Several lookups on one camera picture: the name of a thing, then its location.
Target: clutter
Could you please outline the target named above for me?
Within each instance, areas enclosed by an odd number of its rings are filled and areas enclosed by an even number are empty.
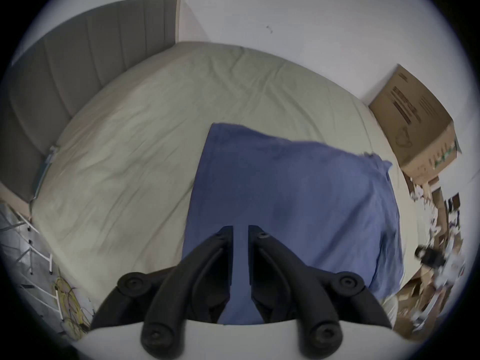
[[[425,198],[428,187],[414,185],[410,193],[416,206],[423,207],[424,213],[418,213],[420,220],[424,216],[423,225],[427,225],[427,215],[432,208],[436,212],[431,213],[429,244],[420,245],[415,251],[423,265],[397,293],[398,314],[393,327],[402,337],[415,341],[423,341],[433,332],[437,316],[443,310],[453,285],[465,270],[465,260],[461,255],[463,240],[460,233],[459,196],[444,201],[439,188],[433,191],[430,201]]]
[[[402,171],[422,185],[459,153],[452,117],[419,80],[398,66],[369,106]]]

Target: wrinkled sheet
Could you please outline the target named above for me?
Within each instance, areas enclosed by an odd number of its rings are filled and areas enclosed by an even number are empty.
[[[94,304],[124,273],[174,266],[212,123],[376,153],[400,212],[406,282],[420,265],[414,204],[375,117],[328,79],[239,46],[178,43],[105,86],[70,121],[33,203],[33,222]]]
[[[183,257],[233,226],[230,301],[218,322],[263,323],[250,296],[251,224],[309,266],[357,273],[378,299],[398,292],[403,260],[391,166],[376,154],[213,124],[193,184]]]

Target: white metal rack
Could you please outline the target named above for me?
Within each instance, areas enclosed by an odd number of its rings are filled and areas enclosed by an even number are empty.
[[[10,269],[12,271],[15,271],[15,274],[19,275],[21,278],[23,278],[27,283],[29,283],[30,285],[32,285],[34,288],[36,288],[37,290],[43,292],[45,295],[48,295],[49,297],[53,298],[57,304],[57,308],[55,307],[52,307],[51,305],[49,305],[48,303],[45,303],[43,300],[39,299],[38,297],[36,297],[35,295],[33,295],[31,292],[28,291],[28,289],[26,289],[24,286],[22,286],[21,284],[18,284],[18,287],[24,291],[24,293],[26,293],[29,297],[32,297],[33,299],[35,299],[36,301],[38,301],[39,303],[45,305],[45,307],[55,311],[56,313],[58,313],[60,315],[60,319],[63,321],[63,314],[62,314],[62,309],[60,307],[60,299],[59,299],[59,293],[58,293],[58,290],[57,288],[55,287],[55,293],[54,294],[51,294],[50,292],[44,290],[42,287],[38,286],[37,284],[35,284],[31,279],[29,279],[27,276],[25,276],[23,273],[20,272],[20,270],[18,270],[18,266],[17,264],[21,262],[21,260],[29,255],[30,256],[30,265],[28,267],[28,271],[30,273],[30,275],[33,275],[33,264],[32,264],[32,259],[33,259],[33,253],[35,253],[36,255],[40,256],[42,259],[46,260],[48,262],[48,271],[50,274],[53,274],[52,272],[52,254],[50,253],[49,255],[44,255],[42,252],[40,252],[38,249],[36,249],[34,246],[33,246],[33,243],[32,243],[32,240],[26,238],[25,236],[23,236],[21,234],[21,232],[19,231],[19,227],[23,226],[23,225],[27,225],[28,226],[28,231],[35,231],[37,234],[40,235],[40,232],[30,223],[30,221],[28,221],[25,217],[23,217],[21,214],[15,212],[15,210],[13,210],[12,208],[10,208],[10,211],[15,215],[15,217],[18,219],[18,222],[15,223],[15,224],[12,224],[8,217],[2,212],[2,210],[0,209],[0,216],[5,220],[5,222],[7,223],[7,226],[4,227],[4,228],[1,228],[0,229],[0,232],[4,233],[4,232],[7,232],[7,231],[14,231],[28,246],[28,249],[26,249],[25,251],[23,251],[20,256],[18,258],[16,258],[13,263],[11,264],[10,266]]]

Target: mattress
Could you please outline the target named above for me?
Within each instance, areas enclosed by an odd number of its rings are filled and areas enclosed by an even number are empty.
[[[117,77],[77,113],[33,203],[33,222],[60,270],[94,304],[124,273],[180,261],[195,172],[212,123],[376,153],[392,162],[402,284],[417,272],[414,203],[367,106],[282,58],[182,42]]]

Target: cable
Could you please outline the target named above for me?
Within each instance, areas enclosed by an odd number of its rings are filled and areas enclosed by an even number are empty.
[[[58,299],[60,307],[64,316],[64,322],[62,328],[67,332],[68,336],[72,340],[81,339],[90,330],[90,320],[84,313],[83,308],[75,296],[75,287],[71,287],[70,284],[59,275],[52,285],[58,291]]]

